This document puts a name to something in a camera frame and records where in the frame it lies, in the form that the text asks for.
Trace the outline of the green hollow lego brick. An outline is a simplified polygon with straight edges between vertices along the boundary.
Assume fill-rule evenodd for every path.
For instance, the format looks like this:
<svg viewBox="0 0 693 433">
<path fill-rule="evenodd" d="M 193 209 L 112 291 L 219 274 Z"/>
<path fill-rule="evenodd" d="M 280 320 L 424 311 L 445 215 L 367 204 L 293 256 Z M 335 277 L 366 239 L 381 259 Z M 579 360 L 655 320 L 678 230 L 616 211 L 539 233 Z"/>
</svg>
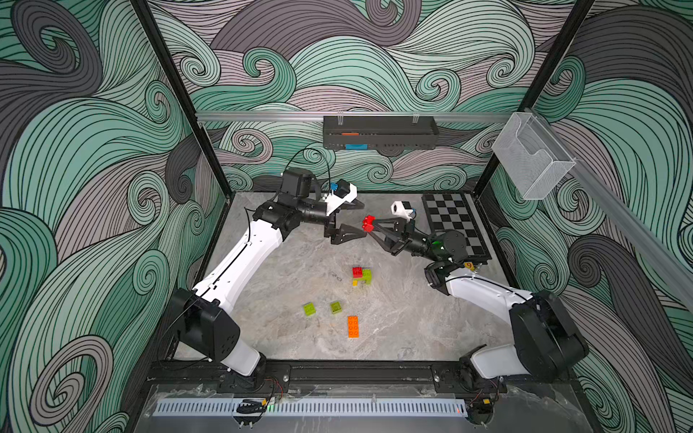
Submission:
<svg viewBox="0 0 693 433">
<path fill-rule="evenodd" d="M 333 315 L 339 314 L 342 311 L 342 307 L 339 301 L 334 301 L 330 303 L 330 310 Z"/>
</svg>

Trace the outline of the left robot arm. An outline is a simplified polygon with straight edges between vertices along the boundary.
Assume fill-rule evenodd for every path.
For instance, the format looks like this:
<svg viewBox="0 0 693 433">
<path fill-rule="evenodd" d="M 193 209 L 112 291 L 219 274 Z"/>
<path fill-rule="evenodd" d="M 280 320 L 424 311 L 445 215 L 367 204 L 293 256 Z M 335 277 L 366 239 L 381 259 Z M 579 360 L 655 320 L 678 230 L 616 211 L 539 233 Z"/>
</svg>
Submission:
<svg viewBox="0 0 693 433">
<path fill-rule="evenodd" d="M 287 169 L 274 197 L 247 213 L 247 230 L 221 263 L 191 290 L 178 289 L 169 309 L 175 318 L 168 330 L 209 361 L 243 377 L 263 375 L 265 357 L 241 339 L 231 314 L 236 302 L 265 259 L 301 224 L 323 227 L 333 245 L 365 237 L 365 232 L 338 225 L 342 209 L 362 209 L 357 186 L 338 180 L 327 192 L 305 169 Z"/>
</svg>

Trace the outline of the orange long lego brick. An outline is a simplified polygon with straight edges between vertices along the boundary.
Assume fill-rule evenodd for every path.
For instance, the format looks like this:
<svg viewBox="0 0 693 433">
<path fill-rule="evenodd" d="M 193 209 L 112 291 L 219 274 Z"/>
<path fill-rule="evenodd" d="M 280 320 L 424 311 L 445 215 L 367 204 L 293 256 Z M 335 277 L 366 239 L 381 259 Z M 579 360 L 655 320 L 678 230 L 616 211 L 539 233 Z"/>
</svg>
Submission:
<svg viewBox="0 0 693 433">
<path fill-rule="evenodd" d="M 357 316 L 348 316 L 348 337 L 360 337 L 359 320 Z"/>
</svg>

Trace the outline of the green square lego brick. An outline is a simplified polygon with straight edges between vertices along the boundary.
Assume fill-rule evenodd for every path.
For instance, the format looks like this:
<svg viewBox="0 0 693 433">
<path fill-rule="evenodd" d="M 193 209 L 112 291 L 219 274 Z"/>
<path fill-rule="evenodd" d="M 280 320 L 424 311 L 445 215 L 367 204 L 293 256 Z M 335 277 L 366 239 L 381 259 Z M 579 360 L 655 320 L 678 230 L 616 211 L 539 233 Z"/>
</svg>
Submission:
<svg viewBox="0 0 693 433">
<path fill-rule="evenodd" d="M 369 269 L 363 269 L 362 270 L 362 281 L 366 285 L 370 285 L 372 283 L 373 279 L 373 274 Z"/>
</svg>

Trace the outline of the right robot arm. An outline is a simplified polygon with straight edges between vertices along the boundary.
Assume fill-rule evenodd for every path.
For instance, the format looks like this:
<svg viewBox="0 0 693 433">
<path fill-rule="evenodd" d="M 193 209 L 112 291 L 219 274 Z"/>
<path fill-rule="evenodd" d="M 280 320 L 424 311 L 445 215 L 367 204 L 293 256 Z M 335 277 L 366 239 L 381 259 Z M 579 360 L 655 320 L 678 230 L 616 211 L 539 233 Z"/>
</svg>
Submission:
<svg viewBox="0 0 693 433">
<path fill-rule="evenodd" d="M 471 270 L 467 238 L 462 233 L 426 234 L 412 219 L 374 216 L 364 218 L 362 227 L 393 256 L 408 252 L 428 259 L 424 275 L 431 288 L 464 299 L 510 327 L 511 343 L 480 346 L 463 355 L 462 371 L 468 384 L 526 375 L 538 382 L 553 382 L 588 356 L 586 339 L 556 295 L 512 288 Z"/>
</svg>

